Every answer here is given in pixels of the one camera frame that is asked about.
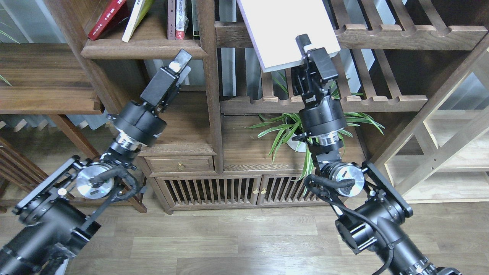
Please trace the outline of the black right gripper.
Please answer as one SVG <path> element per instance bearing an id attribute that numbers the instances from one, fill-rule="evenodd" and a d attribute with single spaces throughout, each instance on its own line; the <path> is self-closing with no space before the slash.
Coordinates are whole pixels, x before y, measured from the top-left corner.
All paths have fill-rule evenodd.
<path id="1" fill-rule="evenodd" d="M 304 108 L 299 116 L 306 136 L 321 136 L 346 127 L 340 101 L 331 96 L 329 83 L 338 78 L 338 72 L 324 48 L 310 50 L 307 34 L 296 36 L 296 43 L 304 63 L 291 69 L 293 94 L 300 96 Z"/>

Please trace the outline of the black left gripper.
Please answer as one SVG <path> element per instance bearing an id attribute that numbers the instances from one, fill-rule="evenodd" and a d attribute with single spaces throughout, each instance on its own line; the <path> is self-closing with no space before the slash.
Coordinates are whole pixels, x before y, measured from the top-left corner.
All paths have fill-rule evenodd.
<path id="1" fill-rule="evenodd" d="M 169 67 L 161 67 L 140 95 L 142 104 L 130 101 L 113 124 L 120 132 L 116 141 L 122 146 L 153 146 L 166 127 L 157 109 L 164 110 L 178 94 L 180 85 L 187 79 L 191 68 L 187 66 L 192 55 L 181 49 Z"/>

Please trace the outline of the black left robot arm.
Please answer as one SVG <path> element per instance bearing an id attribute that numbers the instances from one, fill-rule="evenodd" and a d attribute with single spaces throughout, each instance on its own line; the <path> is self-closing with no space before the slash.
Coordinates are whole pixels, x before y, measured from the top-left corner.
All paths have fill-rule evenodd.
<path id="1" fill-rule="evenodd" d="M 159 112 L 179 93 L 191 58 L 180 50 L 150 80 L 141 104 L 131 101 L 119 115 L 109 115 L 119 134 L 98 160 L 74 155 L 17 203 L 13 213 L 24 228 L 1 249 L 2 275 L 53 275 L 99 230 L 96 219 L 110 204 L 141 192 L 130 173 L 133 160 L 166 127 Z"/>

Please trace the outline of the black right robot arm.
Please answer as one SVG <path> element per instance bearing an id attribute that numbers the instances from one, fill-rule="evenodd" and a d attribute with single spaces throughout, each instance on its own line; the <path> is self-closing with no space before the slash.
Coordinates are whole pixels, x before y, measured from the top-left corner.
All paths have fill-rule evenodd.
<path id="1" fill-rule="evenodd" d="M 295 140 L 307 143 L 316 172 L 304 186 L 329 203 L 335 226 L 348 247 L 359 254 L 375 252 L 384 264 L 376 271 L 393 275 L 459 275 L 451 267 L 436 267 L 401 229 L 413 215 L 410 205 L 370 161 L 361 166 L 342 162 L 338 133 L 346 119 L 329 88 L 338 73 L 324 48 L 315 48 L 307 34 L 296 37 L 303 63 L 291 69 L 294 94 L 302 97 L 299 112 L 303 132 Z"/>

